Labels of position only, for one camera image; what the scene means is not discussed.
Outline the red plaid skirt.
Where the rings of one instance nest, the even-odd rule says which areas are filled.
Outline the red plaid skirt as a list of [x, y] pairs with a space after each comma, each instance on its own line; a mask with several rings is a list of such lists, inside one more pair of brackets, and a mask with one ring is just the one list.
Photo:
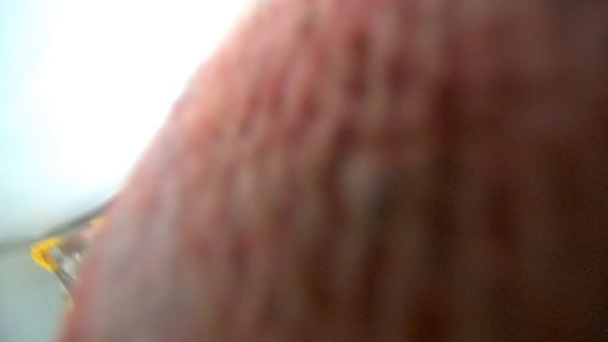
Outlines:
[[252, 0], [63, 341], [605, 341], [607, 0]]

